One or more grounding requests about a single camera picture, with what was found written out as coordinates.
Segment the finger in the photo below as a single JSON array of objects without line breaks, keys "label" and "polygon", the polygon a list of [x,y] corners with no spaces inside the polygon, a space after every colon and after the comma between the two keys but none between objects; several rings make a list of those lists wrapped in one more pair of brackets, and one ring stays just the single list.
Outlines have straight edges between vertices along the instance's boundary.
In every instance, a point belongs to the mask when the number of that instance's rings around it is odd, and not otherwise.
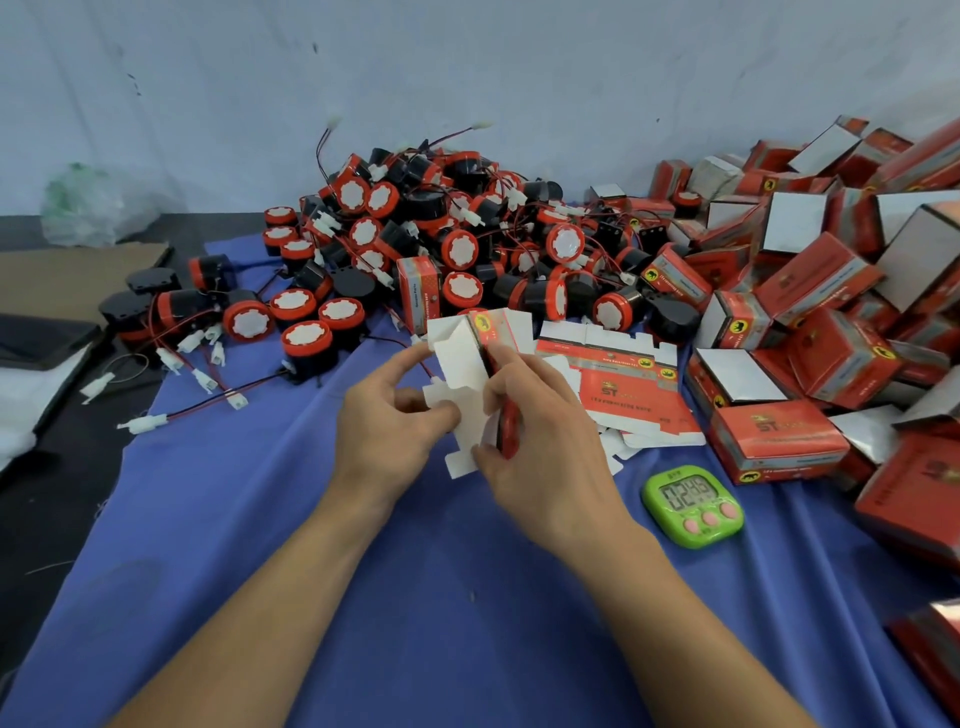
[{"label": "finger", "polygon": [[522,358],[523,362],[533,370],[535,375],[539,376],[547,383],[547,386],[550,387],[550,389],[571,404],[580,403],[580,398],[577,396],[576,392],[570,389],[570,385],[567,383],[564,375],[543,361],[542,358],[536,354],[521,354],[520,358]]},{"label": "finger", "polygon": [[433,409],[414,417],[420,434],[432,448],[440,438],[460,424],[460,407],[452,401],[442,401]]},{"label": "finger", "polygon": [[487,482],[490,483],[490,487],[495,493],[497,485],[506,471],[507,459],[493,445],[474,445],[471,452],[477,468],[487,478]]},{"label": "finger", "polygon": [[555,393],[517,357],[487,380],[483,390],[483,409],[488,415],[495,412],[506,398],[516,402],[520,412],[531,414],[544,397],[554,397]]},{"label": "finger", "polygon": [[375,381],[378,385],[383,385],[394,389],[403,379],[403,375],[420,364],[423,359],[429,358],[433,352],[426,342],[404,349],[391,356],[386,363],[379,369],[373,371],[367,377],[370,381]]},{"label": "finger", "polygon": [[426,412],[429,409],[423,398],[423,391],[413,387],[403,387],[394,391],[394,407],[407,414]]}]

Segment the white wall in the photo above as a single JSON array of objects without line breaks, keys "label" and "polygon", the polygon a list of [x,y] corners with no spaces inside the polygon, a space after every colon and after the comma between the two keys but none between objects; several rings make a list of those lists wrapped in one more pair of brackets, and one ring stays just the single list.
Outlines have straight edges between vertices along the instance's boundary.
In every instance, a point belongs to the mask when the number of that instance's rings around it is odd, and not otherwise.
[{"label": "white wall", "polygon": [[956,0],[2,0],[0,214],[68,161],[191,211],[262,209],[326,160],[476,120],[464,146],[644,191],[661,158],[807,140],[840,112],[960,115]]}]

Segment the green timer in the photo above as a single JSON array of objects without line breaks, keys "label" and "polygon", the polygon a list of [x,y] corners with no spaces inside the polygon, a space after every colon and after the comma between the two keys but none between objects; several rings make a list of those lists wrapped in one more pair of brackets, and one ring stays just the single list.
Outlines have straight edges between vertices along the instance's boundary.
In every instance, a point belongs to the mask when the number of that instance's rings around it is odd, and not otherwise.
[{"label": "green timer", "polygon": [[730,491],[693,465],[647,480],[643,504],[666,535],[686,548],[709,546],[743,528],[743,510]]}]

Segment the hand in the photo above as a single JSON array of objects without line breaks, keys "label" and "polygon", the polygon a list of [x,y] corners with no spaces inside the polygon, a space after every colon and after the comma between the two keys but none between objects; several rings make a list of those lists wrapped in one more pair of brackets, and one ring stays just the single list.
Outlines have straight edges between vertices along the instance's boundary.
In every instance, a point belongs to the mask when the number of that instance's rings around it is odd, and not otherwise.
[{"label": "hand", "polygon": [[422,391],[396,389],[429,355],[426,344],[417,344],[349,388],[337,416],[333,476],[324,500],[345,500],[385,522],[430,450],[460,422],[453,402],[427,409]]},{"label": "hand", "polygon": [[484,410],[490,414],[509,398],[523,418],[523,438],[510,460],[491,446],[473,450],[496,502],[532,541],[568,564],[605,533],[635,525],[596,424],[563,375],[502,344],[490,344],[488,353],[500,370],[484,389]]}]

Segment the table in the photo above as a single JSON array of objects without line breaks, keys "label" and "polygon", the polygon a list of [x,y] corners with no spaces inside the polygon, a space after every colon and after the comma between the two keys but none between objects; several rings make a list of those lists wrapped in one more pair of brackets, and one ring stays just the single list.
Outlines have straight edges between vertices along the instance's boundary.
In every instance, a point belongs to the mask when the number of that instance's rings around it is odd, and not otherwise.
[{"label": "table", "polygon": [[[255,236],[208,248],[240,262],[262,256]],[[386,321],[377,333],[398,335]],[[103,724],[310,512],[340,398],[394,350],[367,341],[319,388],[272,380],[244,410],[208,407],[136,438],[0,728]],[[231,347],[225,378],[263,376],[278,356],[275,338]],[[404,383],[426,378],[416,369]],[[195,383],[168,376],[152,411],[196,400]],[[479,475],[449,480],[443,457],[454,448],[441,442],[368,551],[290,724],[648,724],[587,595],[523,538]],[[737,488],[743,532],[683,550],[639,491],[648,474],[689,463],[722,472],[706,447],[649,450],[616,483],[691,587],[814,717],[946,728],[881,624],[955,595],[956,582],[878,546],[825,481]]]}]

